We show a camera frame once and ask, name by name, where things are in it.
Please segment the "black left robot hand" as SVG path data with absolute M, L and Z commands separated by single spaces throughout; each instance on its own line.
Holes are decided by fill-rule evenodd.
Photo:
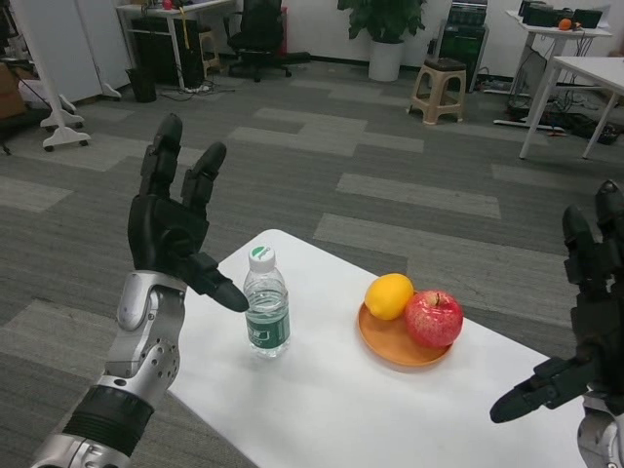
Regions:
M 140 170 L 140 186 L 128 221 L 128 240 L 137 270 L 180 279 L 195 293 L 211 297 L 234 312 L 249 308 L 244 294 L 218 271 L 218 262 L 201 248 L 209 222 L 209 204 L 227 152 L 213 143 L 186 171 L 177 201 L 171 197 L 183 124 L 171 113 L 147 146 Z

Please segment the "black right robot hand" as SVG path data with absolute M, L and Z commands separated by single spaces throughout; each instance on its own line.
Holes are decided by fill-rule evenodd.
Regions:
M 562 224 L 568 281 L 579 288 L 570 310 L 575 355 L 551 358 L 533 375 L 503 395 L 491 408 L 494 423 L 523 417 L 540 407 L 549 410 L 593 391 L 613 415 L 623 413 L 623 192 L 612 180 L 595 195 L 594 239 L 588 221 L 575 206 L 565 209 Z

